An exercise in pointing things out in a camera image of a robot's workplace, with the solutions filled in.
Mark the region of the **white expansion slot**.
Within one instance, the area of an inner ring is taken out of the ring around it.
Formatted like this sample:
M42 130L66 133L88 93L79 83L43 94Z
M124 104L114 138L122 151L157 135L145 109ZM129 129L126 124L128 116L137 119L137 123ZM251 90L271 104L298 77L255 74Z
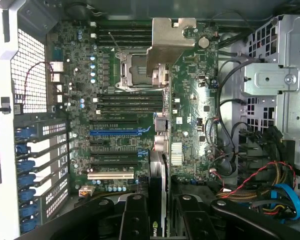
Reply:
M134 179L133 172L90 172L87 174L88 180L130 180Z

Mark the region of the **white power connector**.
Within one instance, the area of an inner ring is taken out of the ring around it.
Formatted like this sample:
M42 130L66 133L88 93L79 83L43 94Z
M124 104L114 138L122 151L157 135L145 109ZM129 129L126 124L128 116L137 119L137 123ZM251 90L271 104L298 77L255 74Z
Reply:
M78 190L78 196L79 196L79 197L92 196L93 193L94 193L94 191L95 191L94 186L90 186L90 185L82 186L82 187Z

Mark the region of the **silver chipset heatsink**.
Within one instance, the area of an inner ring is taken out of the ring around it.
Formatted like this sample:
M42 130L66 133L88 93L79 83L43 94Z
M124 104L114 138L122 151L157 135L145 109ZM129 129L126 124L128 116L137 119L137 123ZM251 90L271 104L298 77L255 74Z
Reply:
M183 164L183 144L181 142L173 142L171 144L171 165L181 166Z

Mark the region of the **blue expansion slot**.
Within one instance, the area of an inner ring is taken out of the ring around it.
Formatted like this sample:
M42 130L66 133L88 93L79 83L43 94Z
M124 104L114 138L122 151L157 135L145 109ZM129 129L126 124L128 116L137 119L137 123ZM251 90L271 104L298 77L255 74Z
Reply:
M98 129L91 130L90 136L141 136L142 132L138 129Z

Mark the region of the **green motherboard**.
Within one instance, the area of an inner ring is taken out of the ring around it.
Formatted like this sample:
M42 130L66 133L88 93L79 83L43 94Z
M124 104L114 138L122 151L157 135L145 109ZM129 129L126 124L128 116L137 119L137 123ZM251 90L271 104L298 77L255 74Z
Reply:
M94 194L142 190L147 186L150 151L155 149L155 117L167 114L166 179L201 184L209 179L214 145L218 83L218 29L199 22L184 36L195 47L169 65L169 83L158 90L122 91L119 60L126 49L152 45L147 21L80 21L58 23L47 35L57 110L69 121L71 190L94 186ZM200 38L209 47L198 45ZM142 135L91 136L91 130L139 130ZM183 163L171 164L172 143L182 143ZM133 172L134 179L89 180L90 172Z

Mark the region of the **metal CPU socket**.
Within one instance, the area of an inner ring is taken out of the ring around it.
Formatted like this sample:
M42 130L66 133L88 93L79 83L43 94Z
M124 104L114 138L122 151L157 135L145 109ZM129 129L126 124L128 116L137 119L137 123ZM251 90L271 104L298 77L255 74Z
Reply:
M125 49L116 52L118 64L118 82L115 87L125 92L157 91L166 85L159 69L152 77L147 75L147 53L144 49Z

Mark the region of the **silver metal disk bay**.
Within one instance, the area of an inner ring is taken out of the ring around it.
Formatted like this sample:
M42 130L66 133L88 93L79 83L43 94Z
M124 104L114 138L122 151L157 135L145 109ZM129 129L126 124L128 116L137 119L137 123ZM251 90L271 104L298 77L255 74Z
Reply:
M243 69L242 93L276 98L269 120L300 139L300 15L278 15L248 37L246 54L261 59Z

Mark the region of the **round coin battery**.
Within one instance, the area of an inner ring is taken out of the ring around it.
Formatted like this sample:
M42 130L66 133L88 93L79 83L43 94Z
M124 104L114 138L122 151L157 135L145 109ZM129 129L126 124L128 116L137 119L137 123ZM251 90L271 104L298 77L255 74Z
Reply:
M202 49L206 49L208 48L210 45L210 41L206 38L206 37L201 37L199 40L198 40L198 46Z

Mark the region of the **grey open PC case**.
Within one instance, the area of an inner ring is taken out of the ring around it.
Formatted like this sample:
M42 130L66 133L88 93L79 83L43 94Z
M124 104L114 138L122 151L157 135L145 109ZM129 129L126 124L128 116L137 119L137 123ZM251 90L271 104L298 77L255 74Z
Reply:
M273 17L300 15L300 0L0 0L0 240L21 235L84 202L123 195L146 198L149 176L136 191L79 197L71 190L70 123L57 110L47 36L59 23L150 22L194 18L218 30L216 156L209 178L183 184L167 179L165 234L187 240L175 225L176 198L192 195L206 208L230 200L300 231L300 139L270 120L273 96L242 92L248 37Z

